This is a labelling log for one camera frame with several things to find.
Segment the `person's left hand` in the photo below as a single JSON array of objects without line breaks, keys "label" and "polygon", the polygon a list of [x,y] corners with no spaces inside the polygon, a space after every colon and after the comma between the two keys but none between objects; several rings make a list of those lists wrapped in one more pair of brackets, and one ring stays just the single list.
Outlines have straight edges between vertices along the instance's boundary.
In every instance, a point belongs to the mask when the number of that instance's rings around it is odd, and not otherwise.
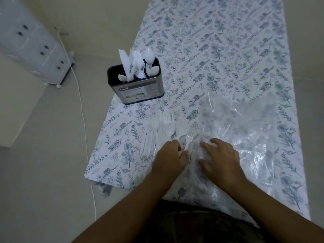
[{"label": "person's left hand", "polygon": [[156,155],[151,174],[163,182],[173,183],[186,166],[180,164],[182,152],[177,140],[167,141]]}]

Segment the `person's right hand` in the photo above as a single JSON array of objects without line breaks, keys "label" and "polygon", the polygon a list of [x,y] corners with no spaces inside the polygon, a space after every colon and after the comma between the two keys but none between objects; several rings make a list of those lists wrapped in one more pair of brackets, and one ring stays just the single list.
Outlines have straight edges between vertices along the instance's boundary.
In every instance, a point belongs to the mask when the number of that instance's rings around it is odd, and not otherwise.
[{"label": "person's right hand", "polygon": [[240,166],[238,152],[230,143],[226,148],[218,148],[214,143],[200,142],[210,155],[211,160],[207,161],[213,166],[213,175],[207,177],[226,193],[233,192],[239,183],[246,181],[246,176]]}]

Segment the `clear plastic bag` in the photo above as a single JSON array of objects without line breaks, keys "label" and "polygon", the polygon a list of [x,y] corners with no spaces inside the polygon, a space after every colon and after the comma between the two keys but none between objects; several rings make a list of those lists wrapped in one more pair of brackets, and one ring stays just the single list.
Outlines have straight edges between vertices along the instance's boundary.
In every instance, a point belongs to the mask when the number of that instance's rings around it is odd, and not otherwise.
[{"label": "clear plastic bag", "polygon": [[307,214],[306,183],[296,120],[280,118],[274,96],[232,103],[208,93],[201,100],[199,139],[219,138],[238,151],[246,178],[283,204]]}]

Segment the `person's right forearm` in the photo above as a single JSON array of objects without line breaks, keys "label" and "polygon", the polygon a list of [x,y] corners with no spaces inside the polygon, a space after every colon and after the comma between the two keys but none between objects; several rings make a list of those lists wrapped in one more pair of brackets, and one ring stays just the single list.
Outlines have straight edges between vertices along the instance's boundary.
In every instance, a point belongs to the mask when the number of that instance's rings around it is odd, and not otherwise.
[{"label": "person's right forearm", "polygon": [[281,243],[324,243],[324,229],[266,194],[247,179],[220,183],[254,221]]}]

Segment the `person's left forearm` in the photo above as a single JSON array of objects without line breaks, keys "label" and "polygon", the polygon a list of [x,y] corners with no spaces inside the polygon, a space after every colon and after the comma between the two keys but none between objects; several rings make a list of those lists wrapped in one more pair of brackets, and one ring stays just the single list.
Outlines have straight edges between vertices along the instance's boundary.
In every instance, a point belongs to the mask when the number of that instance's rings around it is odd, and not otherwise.
[{"label": "person's left forearm", "polygon": [[138,187],[114,205],[71,243],[129,243],[145,226],[154,208],[178,177],[152,171]]}]

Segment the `pile of clear plastic cutlery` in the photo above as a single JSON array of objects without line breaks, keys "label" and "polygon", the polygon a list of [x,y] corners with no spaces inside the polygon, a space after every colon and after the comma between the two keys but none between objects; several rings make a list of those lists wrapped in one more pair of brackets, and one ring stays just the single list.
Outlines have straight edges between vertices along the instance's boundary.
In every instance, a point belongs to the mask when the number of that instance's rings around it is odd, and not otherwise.
[{"label": "pile of clear plastic cutlery", "polygon": [[175,113],[162,111],[160,114],[147,115],[143,120],[143,140],[140,156],[155,156],[168,141],[184,138],[184,150],[198,135],[198,122],[189,123],[186,119],[176,119]]}]

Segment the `person's camouflage clothing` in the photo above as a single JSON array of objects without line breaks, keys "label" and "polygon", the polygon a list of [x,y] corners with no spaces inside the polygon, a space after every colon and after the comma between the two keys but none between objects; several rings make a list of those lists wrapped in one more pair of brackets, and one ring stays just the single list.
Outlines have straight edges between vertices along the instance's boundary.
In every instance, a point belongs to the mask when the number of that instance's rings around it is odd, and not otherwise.
[{"label": "person's camouflage clothing", "polygon": [[271,243],[253,224],[225,213],[161,200],[134,243]]}]

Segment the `black cutlery holder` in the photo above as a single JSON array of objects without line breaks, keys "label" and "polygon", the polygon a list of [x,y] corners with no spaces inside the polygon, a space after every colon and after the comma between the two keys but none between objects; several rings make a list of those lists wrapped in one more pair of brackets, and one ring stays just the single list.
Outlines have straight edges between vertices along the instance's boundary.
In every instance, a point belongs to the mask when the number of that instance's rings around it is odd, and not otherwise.
[{"label": "black cutlery holder", "polygon": [[134,80],[130,82],[122,82],[118,79],[119,74],[125,76],[123,65],[112,66],[107,70],[107,83],[125,105],[161,98],[165,90],[160,62],[156,57],[153,66],[159,67],[157,75],[144,79],[134,76]]}]

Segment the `floral patterned tablecloth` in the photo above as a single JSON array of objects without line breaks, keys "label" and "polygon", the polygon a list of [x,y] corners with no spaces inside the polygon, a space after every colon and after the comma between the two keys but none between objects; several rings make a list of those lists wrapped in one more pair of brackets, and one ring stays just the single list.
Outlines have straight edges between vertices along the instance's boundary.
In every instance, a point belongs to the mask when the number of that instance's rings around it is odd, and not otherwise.
[{"label": "floral patterned tablecloth", "polygon": [[[167,111],[199,124],[201,100],[208,93],[232,103],[274,96],[282,109],[279,117],[288,123],[284,109],[298,125],[282,0],[151,0],[133,48],[155,53],[164,96],[125,105],[114,95],[86,179],[135,189],[155,157],[140,156],[144,117]],[[164,199],[255,223],[202,172],[198,160],[207,160],[208,154],[200,146],[199,132],[198,126],[185,171]],[[307,208],[302,216],[310,219],[308,201]]]}]

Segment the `bunch of white plastic cutlery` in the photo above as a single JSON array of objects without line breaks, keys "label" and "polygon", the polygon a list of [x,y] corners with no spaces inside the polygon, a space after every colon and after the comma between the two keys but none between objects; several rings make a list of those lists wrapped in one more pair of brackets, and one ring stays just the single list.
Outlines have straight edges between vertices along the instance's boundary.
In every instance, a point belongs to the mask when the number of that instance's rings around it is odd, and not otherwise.
[{"label": "bunch of white plastic cutlery", "polygon": [[153,65],[158,60],[150,48],[143,52],[131,49],[129,55],[125,50],[119,49],[119,56],[124,69],[124,75],[118,75],[121,82],[131,82],[136,78],[148,79],[161,74],[160,66]]}]

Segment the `grey drawer cabinet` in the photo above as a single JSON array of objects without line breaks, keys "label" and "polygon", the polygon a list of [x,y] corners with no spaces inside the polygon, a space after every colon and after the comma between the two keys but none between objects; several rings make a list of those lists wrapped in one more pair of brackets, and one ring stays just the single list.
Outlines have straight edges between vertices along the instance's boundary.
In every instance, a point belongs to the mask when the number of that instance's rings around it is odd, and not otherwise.
[{"label": "grey drawer cabinet", "polygon": [[20,0],[0,0],[0,53],[62,88],[75,60]]}]

